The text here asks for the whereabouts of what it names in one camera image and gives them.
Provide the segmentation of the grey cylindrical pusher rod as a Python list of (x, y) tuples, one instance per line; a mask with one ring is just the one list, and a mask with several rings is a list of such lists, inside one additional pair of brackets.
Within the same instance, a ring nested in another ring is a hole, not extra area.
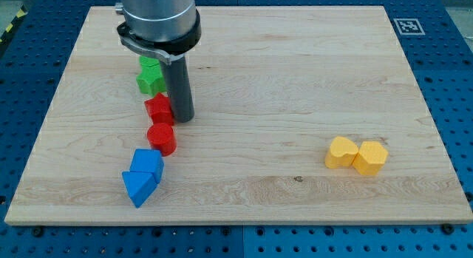
[(188, 78), (186, 57), (181, 55), (170, 64), (162, 63), (161, 72), (166, 84), (174, 119), (186, 123), (194, 117), (194, 104)]

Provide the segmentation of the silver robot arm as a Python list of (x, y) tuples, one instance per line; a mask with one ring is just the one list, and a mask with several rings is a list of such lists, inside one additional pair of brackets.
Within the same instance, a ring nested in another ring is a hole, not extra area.
[(115, 12), (124, 17), (117, 27), (121, 44), (160, 62), (174, 119), (179, 123), (192, 120), (186, 53), (201, 37), (195, 0), (120, 0)]

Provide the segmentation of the black clamp ring mount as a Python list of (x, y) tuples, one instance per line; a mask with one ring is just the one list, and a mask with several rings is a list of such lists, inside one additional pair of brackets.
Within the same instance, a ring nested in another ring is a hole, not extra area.
[(145, 40), (132, 33), (132, 29), (126, 22), (118, 25), (117, 32), (121, 44), (132, 52), (149, 58), (156, 58), (169, 65), (174, 57), (184, 55), (200, 41), (202, 35), (200, 13), (198, 10), (196, 11), (196, 21), (186, 34), (170, 41), (156, 42)]

